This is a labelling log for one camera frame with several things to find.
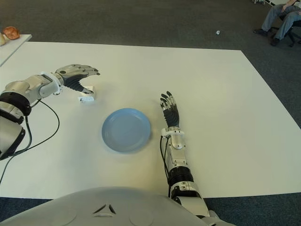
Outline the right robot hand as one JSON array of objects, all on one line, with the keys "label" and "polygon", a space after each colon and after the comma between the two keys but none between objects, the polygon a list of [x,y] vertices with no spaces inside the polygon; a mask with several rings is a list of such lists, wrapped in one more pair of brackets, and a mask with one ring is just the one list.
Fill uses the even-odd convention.
[{"label": "right robot hand", "polygon": [[168,127],[179,127],[180,116],[177,108],[176,101],[171,92],[167,91],[166,94],[161,94],[160,106]]}]

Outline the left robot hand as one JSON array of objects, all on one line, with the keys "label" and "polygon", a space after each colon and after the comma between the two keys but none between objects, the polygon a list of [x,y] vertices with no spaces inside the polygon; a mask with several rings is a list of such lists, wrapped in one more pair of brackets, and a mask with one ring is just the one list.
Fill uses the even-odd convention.
[{"label": "left robot hand", "polygon": [[71,64],[61,67],[55,71],[63,80],[63,85],[84,94],[93,94],[92,90],[83,87],[80,81],[92,75],[100,75],[96,68],[89,65]]}]

